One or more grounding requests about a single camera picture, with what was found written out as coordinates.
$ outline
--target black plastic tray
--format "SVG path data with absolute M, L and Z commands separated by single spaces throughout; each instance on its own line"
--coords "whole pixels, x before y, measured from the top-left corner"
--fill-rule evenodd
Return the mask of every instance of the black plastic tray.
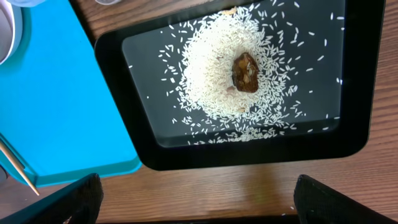
M 339 86 L 337 90 L 331 89 L 330 91 L 333 94 L 312 96 L 317 98 L 317 101 L 309 101 L 307 103 L 309 105 L 307 111 L 315 108 L 320 112 L 314 113 L 313 116 L 296 123 L 297 129 L 305 130 L 304 132 L 274 139 L 199 146 L 188 146 L 181 143 L 186 142 L 186 137 L 180 134 L 181 130 L 177 131 L 179 134 L 170 131 L 173 129 L 178 130 L 178 128 L 175 128 L 175 126 L 168 128 L 167 123 L 158 125 L 163 128 L 166 127 L 162 130 L 163 134 L 154 134 L 158 133 L 159 130 L 153 129 L 156 126 L 153 118 L 160 115 L 165 116 L 164 120 L 169 121 L 169 125 L 172 126 L 171 118 L 169 119 L 167 116 L 176 117 L 176 115 L 170 110 L 164 109 L 168 107 L 167 102 L 164 102 L 165 98 L 150 97 L 147 99 L 146 96 L 150 96 L 148 92 L 145 92 L 148 88 L 140 88 L 145 83 L 148 84 L 151 79 L 159 80 L 160 76 L 158 78 L 157 75 L 161 70 L 156 63 L 152 65 L 147 62 L 150 58 L 143 53 L 144 50 L 147 52 L 154 51 L 155 54 L 159 53 L 158 45 L 163 45 L 163 41 L 167 42 L 161 35 L 150 34 L 160 32 L 160 30 L 166 32 L 169 24 L 200 18 L 222 9 L 242 6 L 252 2 L 259 1 L 209 2 L 165 17 L 108 32 L 97 41 L 95 46 L 96 58 L 137 153 L 145 165 L 153 169 L 165 170 L 326 159 L 352 155 L 366 144 L 369 134 L 384 2 L 376 2 L 370 7 L 357 0 L 346 1 L 344 32 L 340 30 L 334 32 L 333 29 L 336 29 L 336 27 L 325 27 L 324 23 L 311 17 L 312 12 L 322 12 L 322 10 L 318 10 L 322 7 L 322 1 L 314 0 L 313 4 L 310 1 L 303 3 L 297 1 L 300 3 L 302 12 L 296 15 L 297 18 L 294 22 L 308 23 L 315 21 L 313 25 L 318 27 L 317 30 L 323 30 L 324 32 L 329 32 L 330 35 L 336 36 L 331 40 L 338 40 L 341 33 L 345 34 L 343 58 L 338 56 L 339 54 L 341 55 L 341 49 L 339 50 L 338 47 L 335 49 L 331 48 L 329 54 L 337 55 L 334 57 L 335 61 L 332 66 L 330 66 L 330 63 L 328 66 L 323 65 L 325 71 L 330 71 L 329 74 L 325 74 L 323 77 L 334 79 L 342 77 L 344 84 Z M 136 45 L 141 43 L 145 47 L 141 49 L 136 47 L 134 50 L 129 50 L 129 47 L 135 41 L 131 42 L 130 40 L 140 38 L 141 42 L 136 42 Z M 324 38 L 318 40 L 315 38 L 309 41 L 323 42 L 323 40 Z M 142 61 L 134 64 L 138 68 L 134 67 L 134 72 L 131 72 L 129 65 L 138 60 L 136 55 L 140 55 Z M 153 61 L 157 60 L 156 56 L 150 55 Z M 341 72 L 341 62 L 343 62 L 343 72 Z M 146 77 L 144 77 L 142 74 L 148 67 L 150 67 L 152 72 L 146 72 Z M 305 82 L 310 82 L 302 79 L 302 77 L 300 78 L 297 79 L 297 82 L 301 81 L 304 84 Z M 319 90 L 328 88 L 324 80 L 324 78 L 317 78 L 314 81 L 317 82 L 316 86 Z M 148 104 L 146 103 L 147 100 L 154 100 L 156 103 Z M 330 105 L 333 106 L 328 110 L 322 110 L 322 108 L 328 108 Z M 327 113 L 330 117 L 322 119 Z M 328 131 L 321 131 L 322 127 L 325 126 L 332 128 Z M 306 130 L 308 129 L 320 131 L 307 134 Z
M 297 85 L 298 90 L 292 96 L 284 97 L 285 103 L 281 106 L 284 114 L 289 114 L 283 120 L 289 124 L 300 126 L 300 128 L 292 130 L 274 126 L 274 129 L 277 132 L 283 131 L 285 136 L 306 134 L 311 129 L 313 133 L 332 131 L 338 126 L 339 122 L 338 119 L 334 118 L 340 115 L 341 84 L 336 82 L 336 79 L 341 79 L 344 37 L 344 31 L 341 30 L 344 26 L 344 20 L 337 20 L 336 17 L 345 14 L 345 0 L 306 1 L 300 4 L 300 8 L 295 7 L 293 2 L 277 6 L 280 3 L 277 2 L 272 6 L 272 1 L 261 1 L 259 7 L 251 13 L 252 19 L 257 19 L 260 22 L 260 27 L 262 27 L 261 24 L 275 26 L 274 21 L 279 21 L 277 27 L 273 27 L 273 30 L 270 27 L 265 27 L 264 30 L 266 35 L 274 35 L 271 40 L 271 44 L 274 46 L 279 46 L 277 32 L 284 31 L 282 49 L 285 50 L 285 54 L 276 55 L 274 58 L 284 57 L 285 64 L 287 65 L 290 60 L 289 65 L 295 68 L 295 70 L 289 72 L 290 80 L 287 80 L 286 85 L 287 87 Z M 307 8 L 313 15 L 304 17 L 308 13 Z M 264 10 L 266 10 L 268 16 L 262 21 L 258 12 L 264 12 Z M 335 15 L 333 20 L 330 19 L 330 12 Z M 190 20 L 190 23 L 194 24 L 194 21 L 202 19 L 202 17 L 195 18 Z M 287 24 L 289 21 L 293 22 L 292 26 Z M 167 26 L 128 37 L 123 41 L 122 46 L 126 62 L 129 66 L 132 66 L 130 73 L 157 142 L 162 147 L 178 147 L 188 145 L 188 141 L 191 144 L 198 141 L 208 142 L 211 139 L 222 138 L 225 134 L 233 133 L 236 130 L 232 124 L 229 128 L 223 126 L 217 128 L 217 126 L 212 126 L 218 124 L 216 121 L 211 124 L 200 122 L 207 119 L 202 110 L 188 112 L 180 109 L 177 101 L 179 94 L 175 88 L 182 77 L 178 62 L 183 57 L 178 54 L 177 49 L 183 50 L 185 41 L 181 43 L 180 38 L 186 40 L 188 37 L 192 37 L 193 31 L 188 27 L 180 27 L 178 23 L 173 26 L 174 29 Z M 200 26 L 201 24 L 196 24 L 194 28 L 199 29 Z M 290 41 L 294 39 L 296 27 L 299 27 L 297 42 L 291 44 Z M 184 30 L 187 33 L 179 34 L 178 30 Z M 326 46 L 324 44 L 325 38 L 328 42 Z M 304 41 L 304 44 L 298 47 L 297 44 L 301 41 Z M 165 48 L 167 45 L 173 46 L 173 52 Z M 159 50 L 166 50 L 171 57 L 160 53 Z M 322 55 L 325 58 L 318 61 L 318 58 Z M 170 70 L 166 74 L 164 73 L 167 65 L 175 66 L 176 75 L 173 75 Z M 314 71 L 306 72 L 306 69 L 311 67 Z M 174 78 L 177 83 L 170 82 L 169 78 Z M 173 93 L 166 95 L 166 92 L 170 90 Z M 294 108 L 302 112 L 298 117 L 296 117 Z M 201 123 L 201 126 L 194 126 L 191 131 L 191 127 L 182 122 L 186 116 L 191 116 L 194 121 Z M 265 131 L 270 128 L 264 127 L 264 125 L 253 125 L 249 121 L 245 122 L 245 125 L 261 128 Z M 193 138 L 191 133 L 197 131 L 198 134 Z

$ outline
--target table surface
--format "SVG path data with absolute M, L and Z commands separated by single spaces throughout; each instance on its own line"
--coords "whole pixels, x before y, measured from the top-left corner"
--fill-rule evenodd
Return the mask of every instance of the table surface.
M 100 6 L 76 0 L 94 37 L 206 0 L 129 0 Z M 102 180 L 98 222 L 139 222 L 295 213 L 297 177 L 307 174 L 398 221 L 398 0 L 387 0 L 368 145 L 344 159 L 156 172 Z M 0 186 L 0 218 L 64 185 L 39 189 L 9 178 Z

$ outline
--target blue plastic board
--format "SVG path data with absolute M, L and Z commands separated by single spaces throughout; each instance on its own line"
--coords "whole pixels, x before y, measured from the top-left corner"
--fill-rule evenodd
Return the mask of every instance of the blue plastic board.
M 70 3 L 23 9 L 24 33 L 0 65 L 0 138 L 38 187 L 141 166 Z M 6 157 L 0 164 L 24 182 Z

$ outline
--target black object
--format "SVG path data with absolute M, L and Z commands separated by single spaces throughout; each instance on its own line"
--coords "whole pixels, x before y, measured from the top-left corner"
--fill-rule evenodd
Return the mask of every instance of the black object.
M 94 224 L 103 199 L 98 174 L 64 187 L 54 194 L 0 220 L 0 224 Z
M 141 161 L 156 170 L 233 166 L 350 156 L 369 136 L 385 1 L 346 1 L 340 122 L 330 132 L 266 141 L 180 146 L 157 143 L 121 50 L 127 37 L 256 1 L 214 1 L 102 35 L 95 54 Z
M 301 175 L 294 191 L 301 224 L 396 224 L 315 179 Z

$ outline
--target wood grain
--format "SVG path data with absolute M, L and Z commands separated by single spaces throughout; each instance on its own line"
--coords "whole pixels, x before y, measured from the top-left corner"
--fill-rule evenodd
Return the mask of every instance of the wood grain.
M 95 37 L 205 0 L 128 0 L 100 6 L 78 0 Z M 398 0 L 388 0 L 374 94 L 371 135 L 359 153 L 344 159 L 258 166 L 156 172 L 103 179 L 98 222 L 138 222 L 294 213 L 300 174 L 398 221 Z M 41 197 L 60 186 L 40 189 Z M 0 218 L 37 200 L 27 186 L 0 187 Z

